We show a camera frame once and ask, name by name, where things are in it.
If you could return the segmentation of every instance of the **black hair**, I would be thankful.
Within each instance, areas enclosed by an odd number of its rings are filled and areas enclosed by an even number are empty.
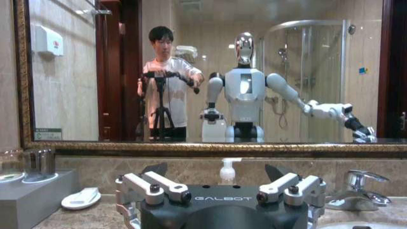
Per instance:
[[[150,41],[155,42],[157,40],[161,40],[165,37],[167,37],[173,42],[174,41],[173,31],[166,26],[158,26],[153,28],[149,34]]]

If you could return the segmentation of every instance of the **white sink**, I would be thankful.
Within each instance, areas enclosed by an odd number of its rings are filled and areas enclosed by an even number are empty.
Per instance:
[[[318,229],[354,229],[354,226],[366,226],[370,227],[371,229],[407,229],[407,226],[386,224],[386,223],[367,223],[367,222],[330,223],[323,226],[319,226]]]

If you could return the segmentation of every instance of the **chrome faucet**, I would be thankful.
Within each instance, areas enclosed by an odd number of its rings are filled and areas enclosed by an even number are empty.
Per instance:
[[[350,170],[347,173],[346,189],[326,199],[326,208],[347,211],[375,211],[391,203],[390,199],[375,192],[365,190],[366,179],[373,178],[379,182],[389,179],[378,174]]]

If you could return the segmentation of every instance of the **wall-mounted dispenser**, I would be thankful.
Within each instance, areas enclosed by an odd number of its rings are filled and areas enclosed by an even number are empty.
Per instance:
[[[64,40],[54,30],[42,25],[35,26],[36,30],[36,47],[35,51],[54,54],[55,56],[64,55]]]

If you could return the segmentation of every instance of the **man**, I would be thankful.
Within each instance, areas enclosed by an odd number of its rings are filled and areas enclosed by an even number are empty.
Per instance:
[[[186,60],[171,56],[174,41],[171,30],[165,26],[155,27],[150,31],[149,38],[155,51],[155,59],[146,63],[143,73],[157,72],[157,74],[162,75],[166,72],[179,73],[182,76],[194,80],[194,88],[198,88],[205,81],[203,73]],[[147,84],[146,95],[142,89],[143,83]],[[181,140],[185,140],[187,137],[187,89],[186,82],[178,77],[166,78],[163,105],[170,110],[175,129],[170,128],[170,120],[166,116],[165,136]],[[139,81],[138,94],[139,96],[146,96],[150,135],[157,137],[159,136],[161,124],[158,124],[158,129],[154,129],[155,115],[158,115],[154,112],[161,105],[161,98],[158,86],[153,78],[149,80],[145,78],[143,81]]]

